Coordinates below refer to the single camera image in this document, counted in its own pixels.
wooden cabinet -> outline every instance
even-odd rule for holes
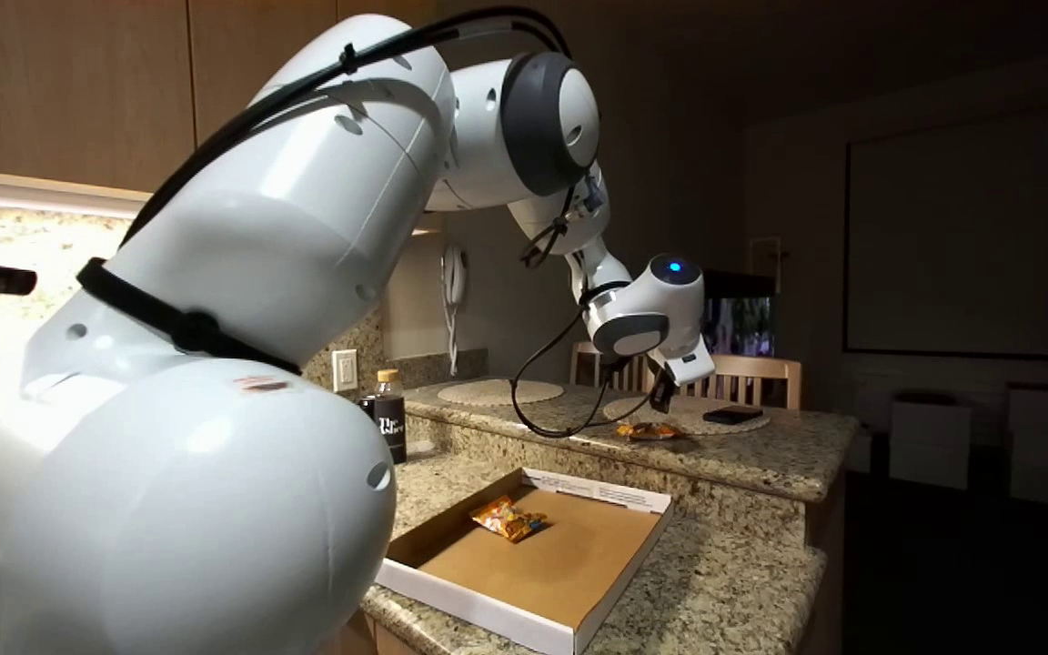
[[[193,147],[182,0],[0,0],[0,170],[152,188]]]
[[[366,13],[431,21],[435,0],[191,0],[196,137],[238,118],[316,33]]]
[[[435,0],[0,0],[0,170],[157,188],[316,33]]]

granite countertop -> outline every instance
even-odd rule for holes
[[[537,436],[511,406],[457,406],[449,402],[457,387],[420,387],[409,390],[409,416],[442,418],[449,427],[487,429],[515,441],[548,441]],[[540,427],[577,427],[592,407],[596,392],[581,387],[568,387],[558,396],[527,402],[524,416]],[[603,396],[608,418],[641,406],[641,396]],[[712,427],[702,421],[709,407],[721,402],[709,396],[674,396],[669,416],[641,407],[636,418],[674,418],[693,433],[689,441],[669,443],[628,443],[614,436],[614,421],[592,421],[577,429],[562,443],[568,450],[624,458],[648,470],[681,473],[693,482],[712,482],[728,487],[749,487],[763,497],[822,503],[829,486],[843,465],[843,450],[860,418],[852,416],[820,416],[820,410],[774,410],[748,427]]]
[[[396,537],[511,470],[511,464],[413,441],[413,464],[396,465]],[[755,503],[723,507],[723,516],[674,507],[589,652],[797,652],[822,554],[774,538],[780,533],[785,523],[757,515]],[[415,652],[524,652],[381,585],[370,585],[366,612]]]

white robotic arm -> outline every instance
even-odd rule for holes
[[[511,204],[537,236],[524,208],[563,198],[548,253],[592,296],[592,341],[689,356],[697,282],[631,282],[600,245],[581,74],[554,53],[450,74],[431,44],[461,26],[361,15],[316,36],[0,364],[4,655],[316,652],[345,628],[395,465],[300,364],[379,299],[421,208]]]

black cable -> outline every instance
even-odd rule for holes
[[[527,241],[527,247],[524,247],[524,256],[522,256],[522,262],[524,262],[527,268],[537,268],[540,262],[548,262],[548,259],[554,256],[558,241],[568,232],[568,218],[563,218],[563,215],[568,215],[568,208],[572,208],[572,198],[577,198],[577,185],[568,185],[563,204],[562,204],[562,210],[554,215],[554,222]]]
[[[96,296],[100,301],[165,332],[171,340],[174,349],[182,352],[210,352],[210,356],[242,356],[242,361],[265,361],[273,369],[283,369],[293,375],[301,375],[300,364],[279,361],[273,352],[261,352],[233,335],[221,332],[219,317],[203,312],[203,310],[174,310],[169,301],[161,301],[157,296],[145,296],[142,289],[113,277],[104,259],[93,259],[82,277],[88,296]]]
[[[221,154],[230,154],[233,147],[242,147],[247,135],[256,135],[256,127],[283,111],[293,111],[295,101],[301,101],[305,94],[312,94],[321,85],[344,78],[344,74],[358,74],[370,61],[387,61],[420,48],[435,48],[435,44],[449,44],[449,39],[461,39],[466,31],[469,36],[487,36],[477,33],[472,26],[493,21],[493,20],[511,20],[511,31],[533,33],[537,39],[544,39],[554,53],[568,54],[568,44],[562,36],[562,31],[533,13],[533,8],[480,8],[480,13],[466,13],[457,20],[442,20],[409,33],[396,33],[391,39],[379,39],[366,53],[358,53],[353,44],[344,48],[338,61],[305,74],[283,87],[278,87],[273,94],[258,100],[256,105],[247,105],[244,112],[238,112],[230,123],[221,123],[210,137],[203,137],[203,147],[196,147],[182,169],[174,169],[165,185],[142,204],[142,210],[136,215],[130,231],[125,232],[119,245],[128,245],[140,231],[145,231],[165,204],[191,182],[196,180],[210,159],[219,159]]]
[[[524,416],[524,407],[522,407],[522,379],[524,379],[524,372],[527,372],[540,356],[548,356],[549,349],[558,349],[558,341],[562,341],[579,322],[581,322],[581,317],[577,312],[549,341],[544,341],[540,349],[533,349],[533,356],[524,356],[524,364],[522,364],[522,369],[515,372],[515,379],[511,379],[515,410],[517,410],[517,418],[522,418],[533,433],[540,433],[540,436],[577,436],[577,433],[581,433],[581,429],[589,429],[589,427],[611,427],[611,421],[620,421],[620,418],[631,418],[631,416],[636,416],[643,406],[651,406],[651,392],[643,392],[643,396],[641,396],[632,407],[628,407],[624,416],[596,421],[596,410],[600,410],[600,402],[603,402],[603,387],[596,383],[596,402],[592,402],[589,416],[588,416],[579,427],[549,429],[549,427],[540,427],[537,418]]]
[[[515,410],[517,410],[517,418],[522,418],[533,433],[540,433],[540,436],[572,436],[572,433],[588,429],[588,427],[592,421],[592,416],[600,410],[603,387],[596,387],[592,410],[589,410],[589,418],[588,418],[581,427],[548,429],[548,427],[533,421],[533,418],[524,416],[524,407],[522,407],[522,379],[524,379],[524,372],[527,372],[540,356],[548,356],[549,349],[558,349],[558,341],[562,341],[572,329],[579,329],[579,322],[581,322],[581,312],[577,312],[549,341],[544,341],[540,349],[533,349],[533,356],[524,356],[524,364],[522,364],[522,369],[515,372],[515,379],[511,379]]]

cardboard box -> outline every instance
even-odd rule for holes
[[[469,520],[500,497],[549,528],[511,544]],[[655,544],[669,497],[515,470],[395,538],[379,585],[537,652],[581,652]]]

